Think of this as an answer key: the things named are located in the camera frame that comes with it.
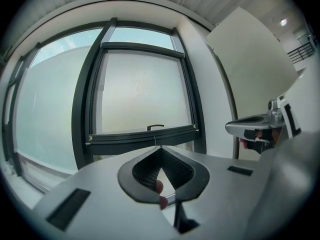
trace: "window frame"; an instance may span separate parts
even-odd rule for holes
[[[145,29],[149,31],[156,31],[159,33],[164,33],[170,35],[170,40],[174,50],[162,48],[154,45],[149,44],[139,44],[139,43],[117,43],[111,42],[109,44],[103,44],[101,47],[101,43],[107,43],[113,34],[116,27],[124,27],[124,28],[138,28],[138,29]],[[183,78],[185,81],[185,87],[188,93],[188,100],[189,100],[189,107],[190,107],[190,115],[191,120],[193,118],[193,124],[187,126],[180,126],[175,128],[169,129],[161,129],[161,130],[153,130],[150,132],[137,132],[134,133],[135,136],[133,141],[129,145],[123,145],[120,148],[121,152],[128,152],[131,150],[136,150],[144,147],[150,147],[154,145],[154,136],[158,136],[157,145],[174,145],[175,138],[183,138],[184,142],[188,142],[192,140],[194,143],[194,151],[202,154],[207,153],[206,147],[206,133],[205,133],[205,122],[204,116],[202,111],[201,99],[198,90],[198,85],[196,81],[196,77],[192,68],[192,64],[190,62],[187,50],[179,36],[179,33],[176,28],[169,29],[166,27],[138,22],[138,21],[128,21],[128,20],[117,20],[117,18],[112,18],[109,21],[99,21],[93,22],[89,24],[80,25],[77,27],[70,28],[66,31],[58,33],[47,40],[43,41],[42,43],[37,43],[35,47],[30,50],[25,56],[22,56],[19,61],[17,62],[7,86],[6,94],[5,94],[5,102],[3,104],[3,112],[2,112],[2,142],[4,143],[4,154],[6,161],[12,161],[12,165],[18,176],[23,176],[27,179],[26,175],[24,175],[20,160],[19,154],[15,151],[15,112],[17,106],[17,96],[19,95],[20,84],[23,81],[23,77],[25,76],[26,70],[30,68],[32,65],[33,60],[37,56],[39,50],[44,46],[64,38],[66,36],[76,34],[82,31],[93,30],[97,28],[102,28],[100,34],[93,42],[85,60],[82,65],[75,92],[72,102],[72,114],[71,114],[71,135],[72,135],[72,146],[73,146],[73,153],[75,162],[78,169],[93,163],[94,162],[94,155],[96,155],[96,150],[100,152],[102,155],[109,155],[106,153],[106,148],[111,148],[110,145],[115,138],[120,137],[119,134],[106,134],[108,135],[107,140],[109,144],[105,145],[103,143],[103,138],[105,137],[104,134],[100,134],[99,136],[95,136],[95,140],[92,142],[99,142],[100,144],[91,143],[90,145],[86,145],[87,140],[90,138],[89,135],[86,135],[88,132],[89,126],[87,125],[89,118],[89,107],[87,103],[91,100],[91,93],[94,94],[92,90],[93,84],[93,76],[97,72],[99,68],[98,65],[101,63],[101,58],[103,58],[103,51],[108,48],[110,49],[110,44],[113,44],[117,50],[120,50],[119,47],[123,46],[124,50],[132,50],[132,47],[136,49],[142,49],[145,52],[151,52],[150,50],[153,49],[154,53],[168,55],[171,57],[178,57],[181,62],[181,67],[183,70]],[[9,111],[9,122],[8,124],[4,124],[5,122],[5,113],[6,113],[6,106],[7,106],[7,98],[9,94],[10,87],[15,85],[11,104],[10,104],[10,111]],[[37,183],[31,182],[36,188],[39,189]]]
[[[170,35],[174,50],[143,43],[109,42],[117,27],[139,28]],[[180,60],[183,72],[181,79],[184,80],[187,91],[191,125],[142,132],[94,134],[95,90],[104,55],[109,50],[147,52]],[[193,141],[194,151],[206,154],[205,123],[198,85],[177,29],[112,18],[94,41],[84,60],[74,94],[71,131],[78,169],[93,163],[94,156],[120,155],[155,144],[173,146]]]
[[[15,115],[16,115],[16,108],[17,108],[16,107],[17,96],[19,94],[21,82],[23,81],[25,71],[30,67],[39,50],[40,50],[40,44],[37,43],[35,47],[28,54],[20,57],[11,74],[10,81],[5,93],[5,102],[3,104],[2,142],[4,143],[3,144],[4,156],[5,156],[5,160],[9,161],[9,163],[13,165],[17,176],[21,176],[23,172],[22,166],[19,160],[19,154],[16,152],[16,149],[15,149],[15,143],[16,143]],[[10,92],[10,88],[13,85],[15,85],[15,87],[13,90],[11,103],[10,103],[9,121],[7,124],[5,124],[7,99]]]
[[[83,31],[94,30],[98,28],[104,28],[107,21],[98,21],[92,22],[88,24],[83,24],[80,26],[76,26],[65,31],[62,31],[41,43],[37,43],[26,55],[21,56],[16,63],[11,76],[10,80],[6,89],[4,103],[3,103],[3,110],[2,110],[2,143],[3,143],[3,151],[4,151],[4,158],[5,161],[9,161],[9,163],[14,167],[14,170],[17,176],[22,176],[26,181],[31,183],[35,186],[38,190],[45,193],[47,191],[43,191],[43,187],[36,182],[34,179],[29,177],[27,174],[24,173],[20,155],[16,152],[16,109],[17,109],[17,97],[19,95],[21,83],[25,76],[25,72],[31,67],[34,59],[36,58],[38,52],[45,47],[46,45],[62,39],[64,37],[80,33]],[[15,85],[11,103],[10,103],[10,110],[9,110],[9,120],[8,123],[5,124],[5,116],[6,116],[6,106],[7,106],[7,99],[9,95],[10,88]]]

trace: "finger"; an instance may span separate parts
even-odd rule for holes
[[[239,142],[242,143],[242,146],[245,150],[248,148],[248,143],[246,140],[239,138]]]
[[[163,210],[167,206],[168,206],[168,199],[166,199],[164,196],[160,196],[160,209]]]
[[[245,150],[248,149],[248,142],[246,140],[243,140],[242,146]]]
[[[272,139],[274,143],[277,143],[280,137],[281,130],[275,129],[272,131]]]
[[[155,191],[160,195],[164,190],[164,184],[160,180],[156,180]]]
[[[262,137],[262,130],[258,130],[254,136],[258,137],[258,138],[261,138]]]

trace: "railing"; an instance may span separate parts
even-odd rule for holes
[[[293,64],[305,60],[315,53],[315,49],[310,42],[294,49],[288,53]]]

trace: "frosted glass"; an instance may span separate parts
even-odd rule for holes
[[[77,80],[89,49],[71,49],[29,68],[16,106],[17,152],[67,174],[78,170],[71,114]]]
[[[11,100],[12,100],[12,96],[14,94],[14,90],[15,90],[16,85],[12,85],[9,89],[8,95],[6,97],[6,101],[5,101],[5,114],[4,114],[4,124],[7,125],[9,122],[9,116],[10,116],[10,109],[11,109]]]
[[[170,35],[132,27],[117,27],[109,42],[130,42],[174,49]]]
[[[180,62],[152,53],[109,53],[96,101],[97,133],[142,132],[150,125],[190,125]]]
[[[53,56],[56,56],[59,53],[79,47],[91,46],[96,40],[97,36],[100,34],[101,30],[102,28],[82,31],[47,44],[38,52],[36,58],[32,62],[31,67]]]
[[[39,165],[22,155],[19,155],[19,160],[23,172],[49,190],[52,190],[55,186],[71,176],[70,174]]]

